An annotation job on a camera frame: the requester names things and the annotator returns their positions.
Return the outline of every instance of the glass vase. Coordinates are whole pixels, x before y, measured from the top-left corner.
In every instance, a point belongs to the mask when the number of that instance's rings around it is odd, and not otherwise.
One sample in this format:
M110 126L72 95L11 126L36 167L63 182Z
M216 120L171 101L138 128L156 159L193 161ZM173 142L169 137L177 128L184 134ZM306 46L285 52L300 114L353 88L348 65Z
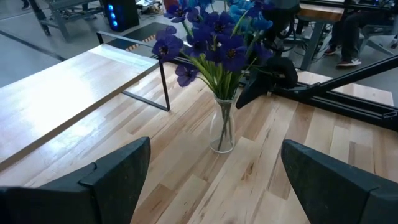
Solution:
M235 147L234 100L215 97L215 109L210 125L210 148L217 153L231 152Z

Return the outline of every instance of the computer tower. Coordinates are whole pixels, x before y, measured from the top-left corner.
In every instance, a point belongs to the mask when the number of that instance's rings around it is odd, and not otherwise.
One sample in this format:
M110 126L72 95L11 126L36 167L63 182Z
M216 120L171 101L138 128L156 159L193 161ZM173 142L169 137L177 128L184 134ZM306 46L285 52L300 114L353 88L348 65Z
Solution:
M139 25L135 0L102 0L111 29L122 32Z

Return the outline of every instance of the gray floor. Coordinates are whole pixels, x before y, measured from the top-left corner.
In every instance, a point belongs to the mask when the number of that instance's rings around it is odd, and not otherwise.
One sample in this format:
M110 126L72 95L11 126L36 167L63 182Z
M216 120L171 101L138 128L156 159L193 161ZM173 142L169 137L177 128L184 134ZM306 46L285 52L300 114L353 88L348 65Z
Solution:
M72 37L72 41L70 43L66 43L60 32L56 29L50 28L52 35L47 37L39 27L39 23L36 21L33 13L30 11L20 10L22 6L21 2L22 1L18 0L0 0L0 30L28 41L31 44L35 44L54 52L64 58L73 57L97 46L98 40L95 34L97 30L111 32L103 16L98 14L97 19L92 21L80 20L67 24L67 28ZM42 8L47 7L43 0L38 0L38 3ZM91 7L98 6L97 3L91 3L90 5ZM215 8L222 9L222 2L216 2ZM142 26L146 26L151 22L170 24L170 21L163 16L157 16L153 19L143 17L140 20L140 26L126 30L122 34L131 32L132 30L138 29ZM177 29L179 36L182 36L185 33L182 26L178 25ZM392 37L377 37L377 41L384 45L388 45L391 40ZM0 66L2 68L0 72L0 87L59 63L58 60L52 57L26 47L25 45L8 39L2 35L0 35L0 52ZM295 53L291 53L290 55L296 65L301 63L301 56ZM364 51L361 53L363 65L369 65L370 63L380 61L386 57L386 55L370 49L369 47L365 47ZM313 63L310 67L310 71L329 77L339 77L348 71L335 69L335 64L338 60L338 55L326 57ZM396 88L396 85L398 84L398 76L396 73L396 69L390 70L380 75L361 80L358 83L391 91L394 96L395 104L398 105L398 89Z

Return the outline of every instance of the shoe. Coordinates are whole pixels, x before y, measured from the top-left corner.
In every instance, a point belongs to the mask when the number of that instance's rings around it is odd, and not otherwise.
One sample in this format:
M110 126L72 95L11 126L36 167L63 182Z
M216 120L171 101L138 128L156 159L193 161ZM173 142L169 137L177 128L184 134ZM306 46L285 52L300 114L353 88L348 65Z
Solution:
M354 58L351 60L341 60L336 67L340 68L349 68L349 67L355 67L357 65L360 65L362 62L358 58Z
M30 5L24 5L23 7L22 7L22 10L28 10L28 9L30 9Z
M85 20L92 20L92 19L96 19L96 18L97 17L95 15L91 15L91 16L85 17L84 19Z
M334 55L337 52L337 50L339 50L340 48L341 48L340 45L329 46L329 48L323 54L326 55L326 56Z

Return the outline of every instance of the flower bouquet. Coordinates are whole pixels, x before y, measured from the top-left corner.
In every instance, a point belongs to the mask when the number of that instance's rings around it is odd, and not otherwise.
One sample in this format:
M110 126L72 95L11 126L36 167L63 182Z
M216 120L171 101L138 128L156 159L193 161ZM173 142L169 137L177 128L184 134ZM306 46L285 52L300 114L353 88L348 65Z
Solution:
M161 62L183 55L190 64L176 68L179 85L187 86L200 79L214 93L219 106L211 122L210 147L224 153L235 145L231 107L239 81L248 70L261 67L272 56L262 43L266 30L272 26L262 12L272 6L262 0L225 1L221 13L214 9L206 12L208 6L213 9L210 0L181 0L178 5L171 5L165 17L182 23L187 44L175 36L174 26L168 26L156 34L152 52Z

